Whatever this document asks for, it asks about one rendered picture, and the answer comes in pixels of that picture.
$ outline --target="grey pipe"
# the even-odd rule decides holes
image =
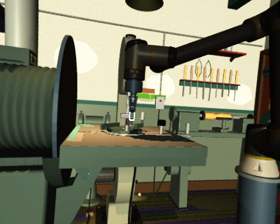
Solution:
[[[5,44],[30,49],[38,64],[38,0],[5,1]]]

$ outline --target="green wall stripe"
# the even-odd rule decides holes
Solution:
[[[77,104],[117,106],[117,102],[94,101],[94,100],[77,100]],[[165,105],[165,109],[170,109],[170,107],[173,107],[173,106]],[[187,106],[174,106],[174,107],[177,110],[185,110],[185,111],[206,111],[206,112],[254,114],[254,111],[246,111],[246,110],[241,110],[241,109],[195,108],[195,107],[187,107]],[[137,104],[137,108],[155,108],[155,105],[154,104]]]

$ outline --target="striped carpet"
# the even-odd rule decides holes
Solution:
[[[169,192],[143,193],[134,197],[143,224],[235,224],[237,219],[236,190],[188,191],[187,211],[179,211]],[[106,206],[106,196],[96,207]],[[95,224],[95,209],[90,207],[91,224]],[[81,207],[72,224],[87,222],[87,207]],[[276,224],[280,224],[280,206],[276,205]]]

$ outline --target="chisel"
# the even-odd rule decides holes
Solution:
[[[220,69],[217,69],[217,83],[219,82]]]
[[[236,71],[235,84],[237,84],[237,79],[238,79],[238,71]],[[235,101],[236,89],[237,89],[237,86],[235,86],[235,91],[234,91],[234,101]]]
[[[203,74],[203,94],[202,94],[202,99],[203,100],[204,100],[205,82],[206,82],[206,67],[204,67],[204,74]]]
[[[225,83],[225,78],[226,78],[226,69],[224,69],[224,74],[222,77],[222,97],[224,95],[224,83]]]
[[[194,68],[194,66],[191,66],[191,85],[190,85],[190,94],[191,94],[191,91],[192,91],[193,68]]]
[[[208,101],[210,100],[210,92],[212,91],[212,75],[214,74],[214,68],[212,68],[212,73],[210,74],[210,88],[209,88],[209,97]]]
[[[228,90],[228,96],[229,96],[229,94],[230,94],[231,80],[232,80],[232,70],[230,71],[230,76],[229,76],[229,90]]]
[[[185,69],[183,70],[183,88],[182,88],[182,96],[185,94],[185,77],[187,76],[187,65],[185,65]]]
[[[198,99],[198,81],[199,81],[199,72],[200,72],[200,71],[199,71],[199,66],[198,66],[198,67],[197,67],[197,90],[196,90],[196,91],[197,91],[197,97],[196,97],[197,99]]]

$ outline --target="switch box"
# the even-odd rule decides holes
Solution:
[[[155,109],[164,109],[165,97],[155,97]]]

